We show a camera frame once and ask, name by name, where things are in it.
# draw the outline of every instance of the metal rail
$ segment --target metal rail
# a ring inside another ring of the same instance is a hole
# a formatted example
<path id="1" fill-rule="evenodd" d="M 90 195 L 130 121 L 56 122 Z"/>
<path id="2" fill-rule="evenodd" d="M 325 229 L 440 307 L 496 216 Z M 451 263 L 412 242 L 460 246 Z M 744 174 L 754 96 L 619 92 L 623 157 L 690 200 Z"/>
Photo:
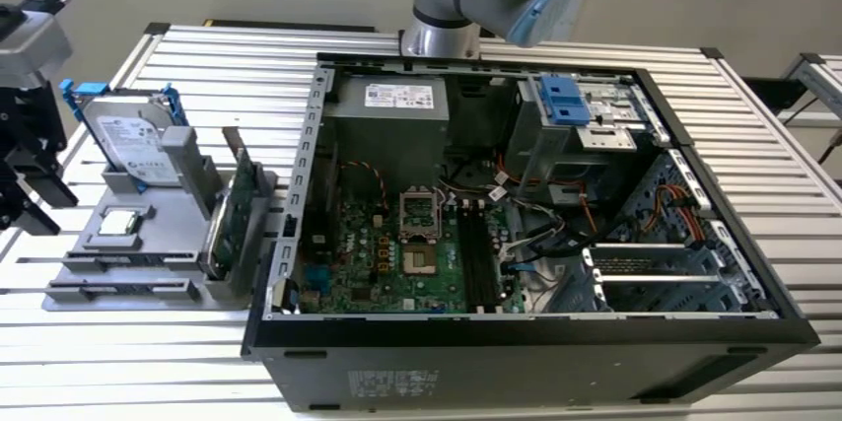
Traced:
<path id="1" fill-rule="evenodd" d="M 238 125 L 252 158 L 288 179 L 317 51 L 396 54 L 393 35 L 172 27 L 146 35 L 112 84 L 182 94 L 201 151 L 233 159 L 218 129 Z M 395 413 L 396 418 L 842 419 L 842 204 L 838 188 L 720 60 L 696 49 L 496 40 L 487 59 L 645 68 L 696 140 L 706 164 L 811 320 L 822 345 L 692 406 L 591 411 Z M 238 359 L 245 312 L 46 313 L 56 275 L 105 188 L 101 153 L 70 139 L 65 180 L 80 207 L 46 211 L 62 232 L 0 235 L 0 408 L 68 418 L 212 414 L 292 417 L 261 366 Z M 277 190 L 280 204 L 284 191 Z M 269 225 L 280 226 L 279 214 Z M 348 415 L 355 419 L 364 415 Z M 14 411 L 4 412 L 4 419 Z"/>

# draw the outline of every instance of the red wire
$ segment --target red wire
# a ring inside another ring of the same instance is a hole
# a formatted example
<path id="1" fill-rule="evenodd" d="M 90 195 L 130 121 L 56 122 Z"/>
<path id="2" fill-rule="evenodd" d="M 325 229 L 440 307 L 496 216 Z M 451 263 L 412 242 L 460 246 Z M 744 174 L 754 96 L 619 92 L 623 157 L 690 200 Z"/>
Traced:
<path id="1" fill-rule="evenodd" d="M 499 153 L 497 154 L 497 169 L 505 173 L 508 179 L 511 179 L 515 183 L 520 183 L 520 178 L 515 175 L 512 175 L 507 169 L 505 166 L 503 164 L 503 154 Z M 540 182 L 540 179 L 531 179 L 528 182 Z M 561 181 L 559 179 L 551 179 L 549 183 L 552 184 L 563 184 L 565 186 L 579 186 L 579 202 L 581 203 L 581 208 L 584 210 L 584 215 L 588 218 L 588 223 L 591 224 L 591 229 L 593 230 L 593 232 L 596 232 L 597 228 L 596 228 L 596 223 L 593 222 L 593 216 L 591 215 L 591 208 L 588 207 L 588 199 L 587 199 L 587 189 L 585 189 L 585 184 L 581 180 L 575 180 L 575 181 Z"/>

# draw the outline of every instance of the wire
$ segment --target wire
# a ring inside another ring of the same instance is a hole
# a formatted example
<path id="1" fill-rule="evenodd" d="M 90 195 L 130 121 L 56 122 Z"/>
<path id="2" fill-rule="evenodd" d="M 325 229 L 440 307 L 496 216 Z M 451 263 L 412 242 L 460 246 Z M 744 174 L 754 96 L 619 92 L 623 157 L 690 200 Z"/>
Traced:
<path id="1" fill-rule="evenodd" d="M 588 200 L 585 198 L 584 192 L 579 195 L 579 202 L 581 203 L 581 209 L 584 209 L 584 215 L 588 218 L 588 223 L 591 224 L 591 230 L 593 231 L 593 233 L 596 233 L 597 232 L 596 223 L 593 222 L 593 216 L 591 215 L 591 208 L 588 207 Z"/>
<path id="2" fill-rule="evenodd" d="M 389 210 L 389 204 L 385 200 L 385 184 L 383 183 L 383 177 L 380 176 L 380 172 L 377 172 L 377 170 L 368 165 L 365 162 L 343 162 L 341 163 L 341 167 L 359 167 L 359 168 L 364 168 L 365 170 L 368 170 L 372 174 L 373 177 L 377 178 L 377 184 L 380 185 L 380 199 L 383 200 L 383 210 L 388 211 Z"/>
<path id="3" fill-rule="evenodd" d="M 657 222 L 657 217 L 660 217 L 660 211 L 663 210 L 663 201 L 660 199 L 660 192 L 664 190 L 669 192 L 669 196 L 672 197 L 672 199 L 690 198 L 690 194 L 680 186 L 676 186 L 673 184 L 660 184 L 655 188 L 655 209 L 652 210 L 652 213 L 648 217 L 648 221 L 645 221 L 645 225 L 643 226 L 643 229 L 641 229 L 643 232 L 651 231 L 651 229 L 655 227 L 655 224 Z M 684 207 L 679 207 L 677 212 L 679 212 L 679 215 L 681 216 L 681 219 L 684 220 L 684 224 L 687 225 L 687 230 L 691 233 L 694 241 L 703 241 L 702 225 L 696 221 L 695 216 L 692 215 L 690 210 L 685 209 Z"/>
<path id="4" fill-rule="evenodd" d="M 539 246 L 528 246 L 531 251 L 535 252 L 535 256 L 527 258 L 523 261 L 516 262 L 515 264 L 529 263 L 537 260 L 541 257 L 547 258 L 564 258 L 567 256 L 572 256 L 577 254 L 584 247 L 587 247 L 593 242 L 597 242 L 600 239 L 604 239 L 605 236 L 613 232 L 613 230 L 623 224 L 633 221 L 633 217 L 631 216 L 617 216 L 613 221 L 604 226 L 595 234 L 588 235 L 584 239 L 581 239 L 573 246 L 567 246 L 564 248 L 540 248 Z"/>
<path id="5" fill-rule="evenodd" d="M 489 189 L 493 189 L 493 186 L 489 187 L 471 187 L 471 186 L 463 186 L 461 184 L 448 181 L 447 178 L 444 176 L 439 176 L 437 177 L 437 182 L 441 184 L 441 186 L 444 186 L 447 189 L 456 191 L 456 192 L 469 192 L 473 194 L 487 194 Z"/>
<path id="6" fill-rule="evenodd" d="M 508 177 L 508 179 L 511 181 L 513 181 L 515 183 L 520 183 L 520 178 L 515 175 L 512 175 L 507 169 L 505 169 L 505 165 L 503 163 L 503 154 L 497 153 L 497 171 L 503 172 L 505 174 L 505 176 Z M 532 179 L 529 182 L 537 182 L 539 179 Z M 588 206 L 588 192 L 585 189 L 585 184 L 583 181 L 580 180 L 573 180 L 573 181 L 561 181 L 557 179 L 551 179 L 549 182 L 552 184 L 561 184 L 565 186 L 579 186 L 579 203 L 581 204 L 581 209 L 584 210 L 584 215 L 588 218 L 588 224 L 591 224 L 591 230 L 593 232 L 597 231 L 596 228 L 596 223 L 593 222 L 593 216 L 591 215 L 591 207 Z"/>
<path id="7" fill-rule="evenodd" d="M 435 189 L 435 192 L 437 193 L 437 195 L 441 198 L 441 202 L 439 203 L 439 207 L 440 207 L 447 202 L 447 195 L 444 194 L 444 191 L 441 191 L 437 187 L 435 187 L 433 189 Z"/>
<path id="8" fill-rule="evenodd" d="M 804 105 L 800 106 L 800 108 L 792 113 L 792 115 L 790 115 L 790 118 L 784 120 L 783 126 L 787 126 L 787 124 L 792 121 L 792 119 L 798 117 L 798 114 L 802 113 L 803 110 L 815 103 L 815 101 L 818 101 L 818 98 L 812 98 L 811 101 L 808 101 Z"/>
<path id="9" fill-rule="evenodd" d="M 531 302 L 531 311 L 535 312 L 535 308 L 537 307 L 537 302 L 540 301 L 540 299 L 543 298 L 543 296 L 547 294 L 548 291 L 553 290 L 555 288 L 557 288 L 557 285 L 560 285 L 560 281 L 557 283 L 555 283 L 553 285 L 549 285 L 545 287 L 545 289 L 540 292 L 540 294 L 537 295 L 537 298 L 535 298 L 535 300 Z"/>
<path id="10" fill-rule="evenodd" d="M 820 157 L 818 157 L 818 163 L 822 165 L 826 161 L 827 158 L 830 158 L 830 154 L 832 153 L 832 151 L 835 150 L 835 145 L 830 145 L 827 146 L 827 148 L 824 149 L 824 153 L 820 154 Z"/>

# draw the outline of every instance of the white sticker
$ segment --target white sticker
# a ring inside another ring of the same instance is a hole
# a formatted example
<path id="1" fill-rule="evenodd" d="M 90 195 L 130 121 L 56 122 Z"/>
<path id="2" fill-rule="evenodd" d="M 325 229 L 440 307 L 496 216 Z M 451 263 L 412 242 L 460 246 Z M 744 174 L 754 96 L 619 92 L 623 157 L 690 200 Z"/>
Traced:
<path id="1" fill-rule="evenodd" d="M 369 84 L 365 86 L 365 106 L 432 108 L 432 86 Z"/>
<path id="2" fill-rule="evenodd" d="M 505 194 L 507 194 L 505 188 L 501 186 L 497 186 L 488 193 L 488 197 L 491 197 L 492 201 L 497 202 L 500 198 L 505 196 Z"/>
<path id="3" fill-rule="evenodd" d="M 437 370 L 351 370 L 351 395 L 359 398 L 431 396 Z"/>
<path id="4" fill-rule="evenodd" d="M 169 157 L 160 147 L 154 126 L 137 117 L 96 117 L 102 139 L 117 155 L 126 173 L 152 185 L 178 184 Z"/>
<path id="5" fill-rule="evenodd" d="M 505 172 L 499 172 L 497 175 L 495 176 L 495 181 L 497 182 L 499 185 L 505 184 L 505 181 L 509 180 L 509 176 L 505 174 Z"/>

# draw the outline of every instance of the aluminum extrusion table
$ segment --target aluminum extrusion table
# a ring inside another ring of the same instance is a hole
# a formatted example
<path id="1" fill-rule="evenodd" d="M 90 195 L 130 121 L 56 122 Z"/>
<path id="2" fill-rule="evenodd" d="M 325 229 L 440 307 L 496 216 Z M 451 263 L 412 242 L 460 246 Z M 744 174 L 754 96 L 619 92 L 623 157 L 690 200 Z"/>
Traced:
<path id="1" fill-rule="evenodd" d="M 233 159 L 218 128 L 238 125 L 252 157 L 288 179 L 317 51 L 396 54 L 395 35 L 170 27 L 142 36 L 112 87 L 182 95 L 202 153 Z M 491 60 L 645 68 L 696 140 L 706 164 L 808 316 L 822 344 L 692 406 L 633 409 L 335 413 L 356 419 L 842 419 L 842 191 L 727 63 L 698 49 L 484 40 Z M 292 417 L 262 367 L 238 359 L 246 312 L 46 313 L 57 273 L 105 188 L 85 132 L 61 156 L 80 207 L 49 210 L 56 237 L 0 235 L 0 408 L 42 415 Z M 277 190 L 277 202 L 283 198 Z M 280 214 L 271 224 L 279 225 Z"/>
<path id="2" fill-rule="evenodd" d="M 842 56 L 802 53 L 787 69 L 784 79 L 798 79 L 842 118 Z"/>

